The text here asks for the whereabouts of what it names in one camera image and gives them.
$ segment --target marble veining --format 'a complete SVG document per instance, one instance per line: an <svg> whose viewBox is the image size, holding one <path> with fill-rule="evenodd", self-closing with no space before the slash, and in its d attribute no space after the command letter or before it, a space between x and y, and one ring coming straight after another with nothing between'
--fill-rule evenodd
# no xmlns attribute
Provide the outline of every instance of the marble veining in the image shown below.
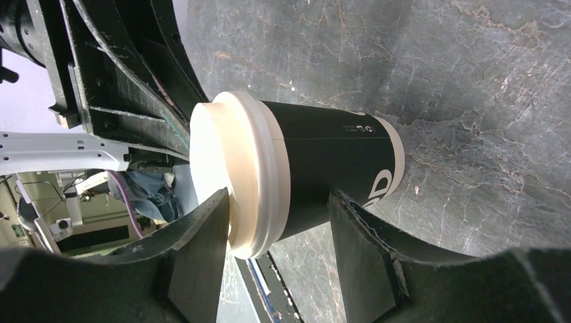
<svg viewBox="0 0 571 323"><path fill-rule="evenodd" d="M379 217L476 256L571 245L569 0L200 0L187 24L210 97L243 89L395 126L407 167ZM280 270L305 268L301 287L335 268L319 230L274 247ZM304 293L310 316L335 294ZM313 322L340 322L337 305Z"/></svg>

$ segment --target person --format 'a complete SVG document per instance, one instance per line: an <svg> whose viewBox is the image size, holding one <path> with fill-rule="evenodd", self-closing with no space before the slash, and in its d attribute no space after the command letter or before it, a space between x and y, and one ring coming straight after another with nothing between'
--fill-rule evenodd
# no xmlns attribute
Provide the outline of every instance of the person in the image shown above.
<svg viewBox="0 0 571 323"><path fill-rule="evenodd" d="M174 176L162 173L143 173L136 171L118 172L121 184L126 188L134 210L150 219L172 222L178 219L180 207L172 194ZM117 183L108 180L111 196L123 201Z"/></svg>

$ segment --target black cable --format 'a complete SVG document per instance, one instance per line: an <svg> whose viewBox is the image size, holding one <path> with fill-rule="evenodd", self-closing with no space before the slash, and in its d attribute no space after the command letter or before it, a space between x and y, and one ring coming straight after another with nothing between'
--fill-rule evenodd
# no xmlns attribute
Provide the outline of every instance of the black cable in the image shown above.
<svg viewBox="0 0 571 323"><path fill-rule="evenodd" d="M44 214L41 215L41 217L44 217L44 215L48 214L50 211L52 211L53 209L55 209L56 206L59 205L59 203L61 203L62 201L57 201L57 203L55 203L48 211L45 211Z"/></svg>
<svg viewBox="0 0 571 323"><path fill-rule="evenodd" d="M8 195L12 199L14 207L16 207L18 205L18 202L16 201L16 197L14 196L14 193L12 192L10 185L8 184L8 182L4 182L4 186L6 186L6 191L8 191Z"/></svg>
<svg viewBox="0 0 571 323"><path fill-rule="evenodd" d="M70 188L74 187L74 186L77 185L77 184L80 184L80 183L85 182L85 181L89 178L89 177L84 178L81 182L76 183L75 181L76 181L79 177L81 177L81 176L85 176L85 174L79 174L79 175L77 175L76 177L74 177L74 178L71 180L71 182L69 182L69 184L66 185L65 188L63 189L63 194L65 194L65 191L66 191L66 190L69 190Z"/></svg>
<svg viewBox="0 0 571 323"><path fill-rule="evenodd" d="M12 175L9 175L8 177L6 176L2 176L2 182L0 182L0 185L6 183L10 178L12 178Z"/></svg>
<svg viewBox="0 0 571 323"><path fill-rule="evenodd" d="M54 191L55 191L55 194L57 194L57 196L58 196L59 199L61 200L61 202L64 202L64 203L65 203L65 198L64 198L63 196L61 196L61 194L59 194L59 191L57 190L57 188L55 187L55 185L54 185L52 182L48 182L47 180L40 181L40 182L26 182L26 183L22 182L22 185L28 185L28 184L50 184L50 185L53 187L53 189L54 189ZM15 191L16 193L22 195L22 192L18 191L17 188L18 188L17 185L14 186L14 191Z"/></svg>

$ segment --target metal frame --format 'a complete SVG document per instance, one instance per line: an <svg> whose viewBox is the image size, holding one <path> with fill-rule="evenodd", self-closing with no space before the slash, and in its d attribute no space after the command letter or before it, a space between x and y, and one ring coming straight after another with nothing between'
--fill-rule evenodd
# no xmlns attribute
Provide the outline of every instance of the metal frame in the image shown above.
<svg viewBox="0 0 571 323"><path fill-rule="evenodd" d="M0 175L54 170L126 170L129 148L89 134L0 131Z"/></svg>
<svg viewBox="0 0 571 323"><path fill-rule="evenodd" d="M13 6L21 2L6 0ZM56 94L50 109L63 127L82 124L108 141L188 159L191 112L208 99L184 51L170 1L25 2L29 12L4 14L33 22L31 34L43 55L27 57L47 68ZM0 47L27 53L20 38L4 45L0 39Z"/></svg>

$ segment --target blue strip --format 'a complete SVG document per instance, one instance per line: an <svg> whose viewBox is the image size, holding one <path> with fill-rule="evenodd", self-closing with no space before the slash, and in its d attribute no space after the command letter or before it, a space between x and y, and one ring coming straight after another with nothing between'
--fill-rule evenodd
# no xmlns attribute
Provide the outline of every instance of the blue strip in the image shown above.
<svg viewBox="0 0 571 323"><path fill-rule="evenodd" d="M260 282L260 277L258 277L258 274L256 273L256 270L254 269L254 264L252 263L252 259L248 259L248 265L250 266L250 271L252 272L252 274L254 276L254 279L256 281L256 285L258 285L258 289L262 293L262 298L265 302L266 307L268 308L268 310L270 312L271 319L273 320L273 323L280 323L281 320L279 319L279 316L276 315L277 313L273 309L273 305L271 305L271 301L269 300L269 297L267 297L266 293L264 292L264 289L262 288L262 283Z"/></svg>

